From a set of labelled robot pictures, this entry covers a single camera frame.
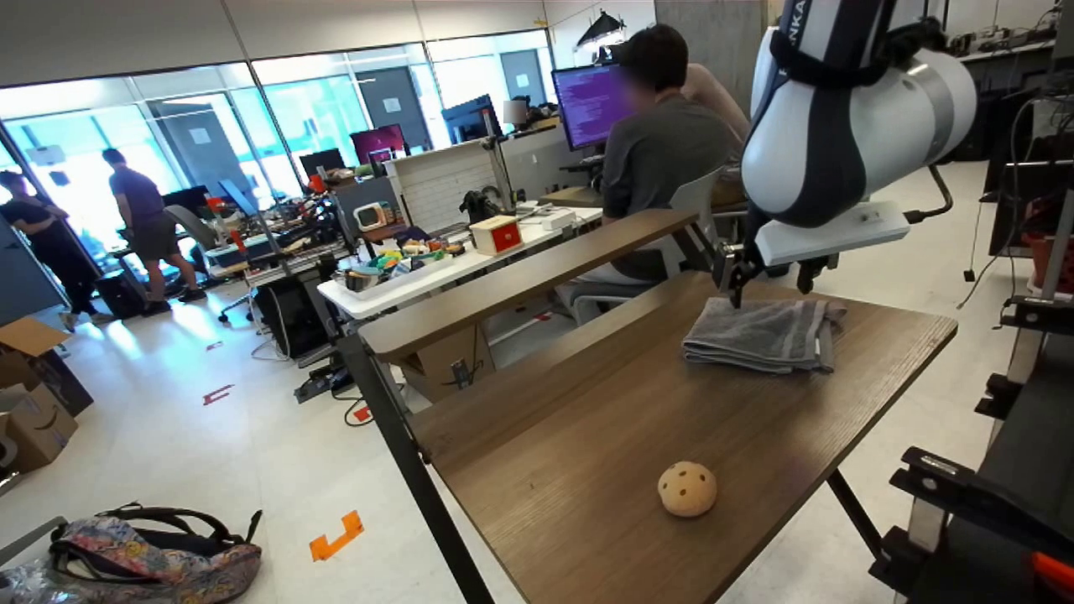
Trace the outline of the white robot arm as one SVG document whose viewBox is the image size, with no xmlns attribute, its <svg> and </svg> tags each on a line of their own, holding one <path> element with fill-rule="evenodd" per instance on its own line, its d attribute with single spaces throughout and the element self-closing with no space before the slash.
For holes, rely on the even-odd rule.
<svg viewBox="0 0 1074 604">
<path fill-rule="evenodd" d="M 906 0 L 786 0 L 756 58 L 748 239 L 725 276 L 731 297 L 788 265 L 808 292 L 839 251 L 904 239 L 924 210 L 871 191 L 931 169 L 974 118 L 977 84 L 942 52 L 931 16 L 910 16 Z"/>
</svg>

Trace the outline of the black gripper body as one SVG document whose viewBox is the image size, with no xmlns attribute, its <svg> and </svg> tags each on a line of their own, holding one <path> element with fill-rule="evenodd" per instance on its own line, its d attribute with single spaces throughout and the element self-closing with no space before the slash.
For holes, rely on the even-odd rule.
<svg viewBox="0 0 1074 604">
<path fill-rule="evenodd" d="M 823 267 L 833 267 L 836 257 L 833 256 L 823 256 L 823 257 L 804 257 L 798 265 L 823 265 Z M 731 260 L 728 260 L 728 277 L 731 276 L 740 276 L 745 285 L 750 277 L 782 277 L 788 273 L 788 265 L 766 265 L 758 251 L 745 248 L 745 251 L 736 251 Z"/>
</svg>

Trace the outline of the black perforated robot base table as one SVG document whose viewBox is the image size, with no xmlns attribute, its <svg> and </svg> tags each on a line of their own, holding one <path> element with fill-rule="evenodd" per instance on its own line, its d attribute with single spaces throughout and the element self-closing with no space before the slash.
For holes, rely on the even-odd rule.
<svg viewBox="0 0 1074 604">
<path fill-rule="evenodd" d="M 910 446 L 891 487 L 937 511 L 937 540 L 890 530 L 868 572 L 906 604 L 1074 604 L 1074 306 L 1012 295 L 1006 324 L 1034 328 L 1028 379 L 998 377 L 1001 422 L 977 468 Z"/>
</svg>

